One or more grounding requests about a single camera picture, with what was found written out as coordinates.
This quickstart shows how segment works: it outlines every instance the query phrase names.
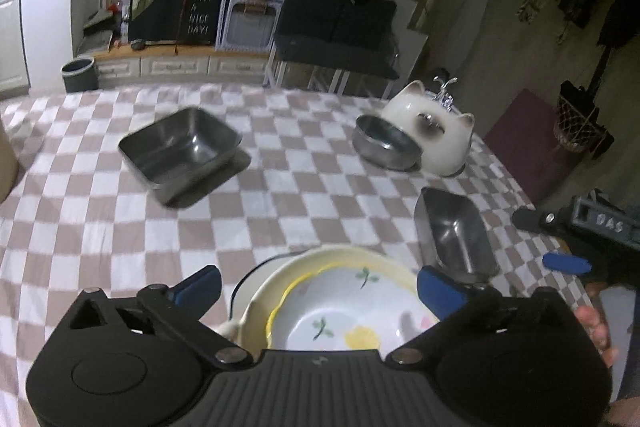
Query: plate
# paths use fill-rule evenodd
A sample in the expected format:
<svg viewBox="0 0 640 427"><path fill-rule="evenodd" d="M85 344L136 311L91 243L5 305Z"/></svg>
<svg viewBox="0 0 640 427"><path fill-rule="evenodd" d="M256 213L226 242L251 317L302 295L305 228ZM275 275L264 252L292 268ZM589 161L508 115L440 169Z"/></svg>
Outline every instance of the plate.
<svg viewBox="0 0 640 427"><path fill-rule="evenodd" d="M378 349L384 358L436 322L415 288L385 271L330 264L289 286L266 334L271 349Z"/></svg>

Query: checkered tablecloth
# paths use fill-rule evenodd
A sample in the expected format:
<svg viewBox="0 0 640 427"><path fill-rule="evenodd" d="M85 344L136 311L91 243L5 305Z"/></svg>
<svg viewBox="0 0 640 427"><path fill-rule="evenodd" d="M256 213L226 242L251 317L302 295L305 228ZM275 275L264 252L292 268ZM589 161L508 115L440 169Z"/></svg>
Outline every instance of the checkered tablecloth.
<svg viewBox="0 0 640 427"><path fill-rule="evenodd" d="M242 134L250 165L191 206L165 208L123 162L118 142L195 105ZM132 296L173 285L207 264L224 296L203 322L226 319L231 292L257 263L331 243L378 250L418 266L413 212L425 185L478 206L502 269L505 295L539 285L571 305L588 302L574 278L541 256L558 247L510 224L529 201L481 139L455 178L388 172L360 160L351 131L382 102L236 85L162 86L27 98L5 103L2 123L24 166L0 205L0 425L35 426L24 382L79 290Z"/></svg>

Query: black device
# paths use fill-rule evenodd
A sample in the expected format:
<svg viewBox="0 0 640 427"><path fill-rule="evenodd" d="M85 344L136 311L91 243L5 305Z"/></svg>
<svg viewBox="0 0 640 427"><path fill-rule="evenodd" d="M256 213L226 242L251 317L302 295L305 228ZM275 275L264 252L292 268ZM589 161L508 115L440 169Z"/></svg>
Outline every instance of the black device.
<svg viewBox="0 0 640 427"><path fill-rule="evenodd" d="M640 219L611 204L599 190L576 196L557 212L520 207L511 216L520 230L564 240L591 264L583 283L623 283L640 288Z"/></svg>
<svg viewBox="0 0 640 427"><path fill-rule="evenodd" d="M430 267L423 301L454 298L439 324L381 360L376 350L263 351L198 321L220 296L205 267L173 288L108 299L82 291L26 382L42 427L590 427L607 367L562 298L469 292Z"/></svg>

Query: metal tray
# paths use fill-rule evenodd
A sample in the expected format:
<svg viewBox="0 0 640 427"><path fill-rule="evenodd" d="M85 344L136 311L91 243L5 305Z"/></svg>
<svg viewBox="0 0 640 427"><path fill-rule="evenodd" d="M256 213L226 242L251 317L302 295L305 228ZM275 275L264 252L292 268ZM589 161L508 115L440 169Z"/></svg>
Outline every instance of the metal tray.
<svg viewBox="0 0 640 427"><path fill-rule="evenodd" d="M233 158L241 136L208 112L188 107L120 140L119 149L165 204Z"/></svg>
<svg viewBox="0 0 640 427"><path fill-rule="evenodd" d="M425 187L414 220L423 264L463 284L486 283L500 272L482 216L469 198Z"/></svg>

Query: trash can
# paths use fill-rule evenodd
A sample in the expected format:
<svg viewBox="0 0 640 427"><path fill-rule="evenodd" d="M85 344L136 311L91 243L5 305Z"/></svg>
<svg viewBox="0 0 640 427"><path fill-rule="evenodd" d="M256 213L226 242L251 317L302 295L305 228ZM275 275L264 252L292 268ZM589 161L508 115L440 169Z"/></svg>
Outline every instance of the trash can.
<svg viewBox="0 0 640 427"><path fill-rule="evenodd" d="M98 89L98 72L93 57L76 57L62 67L66 92Z"/></svg>

